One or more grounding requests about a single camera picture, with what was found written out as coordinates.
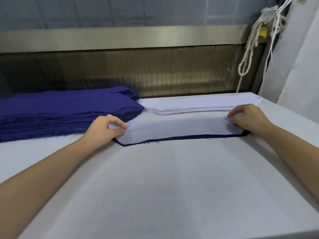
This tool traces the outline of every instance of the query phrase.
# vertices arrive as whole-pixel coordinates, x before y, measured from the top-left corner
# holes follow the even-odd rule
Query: cut fabric piece
[[[0,142],[84,133],[98,116],[112,114],[127,122],[144,109],[119,93],[54,93],[0,100]]]
[[[147,142],[240,137],[249,134],[248,131],[232,124],[228,118],[137,121],[126,125],[128,128],[125,134],[114,139],[123,147]],[[115,124],[109,124],[108,127],[119,128]]]
[[[66,91],[45,91],[39,93],[22,93],[22,94],[14,94],[11,98],[43,98],[47,96],[55,97],[66,97],[66,96],[82,96],[83,94],[105,94],[105,93],[119,93],[129,97],[132,100],[140,99],[139,95],[130,88],[125,86],[117,86],[113,88],[106,88],[106,89],[90,89],[90,90],[66,90]]]
[[[238,105],[254,104],[259,106],[262,97],[254,93],[223,96],[200,96],[179,98],[150,98],[141,104],[147,112],[157,115],[172,115],[187,112],[231,111]]]

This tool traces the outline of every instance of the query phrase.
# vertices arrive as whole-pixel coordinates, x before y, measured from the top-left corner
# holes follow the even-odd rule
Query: table surface
[[[267,100],[260,108],[274,124],[319,147],[319,124]],[[226,114],[143,112],[136,120]],[[0,143],[0,182],[80,136]],[[70,177],[19,239],[256,238],[317,230],[318,212],[315,198],[254,135],[125,148],[111,142]]]

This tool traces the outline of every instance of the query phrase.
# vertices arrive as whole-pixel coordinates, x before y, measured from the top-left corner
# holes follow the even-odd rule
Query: white fabric piece
[[[243,93],[235,96],[201,96],[181,97],[178,99],[151,98],[141,102],[146,112],[158,115],[172,115],[187,112],[231,111],[238,105],[254,104],[259,106],[262,97],[254,93]]]
[[[124,135],[116,139],[124,145],[135,144],[153,139],[165,139],[190,135],[240,135],[244,129],[235,126],[230,119],[221,118],[191,118],[178,120],[154,120],[126,123]],[[119,128],[115,124],[108,124],[110,129]]]

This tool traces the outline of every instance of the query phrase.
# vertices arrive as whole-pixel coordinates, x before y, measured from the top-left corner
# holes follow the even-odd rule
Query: person's right hand
[[[232,123],[259,136],[273,126],[261,109],[253,104],[239,105],[230,111],[227,117],[233,117],[238,113],[243,114],[232,118]]]

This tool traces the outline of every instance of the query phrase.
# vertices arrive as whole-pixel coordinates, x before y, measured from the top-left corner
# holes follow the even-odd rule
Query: hand
[[[232,123],[258,136],[273,126],[261,109],[253,104],[239,105],[230,111],[227,117],[233,117],[238,113],[243,115],[232,118]]]
[[[121,128],[109,129],[107,127],[109,123],[115,123]],[[83,146],[87,146],[91,152],[94,152],[114,137],[123,135],[126,129],[126,124],[117,117],[99,116],[92,122],[86,133],[78,141],[82,142]]]

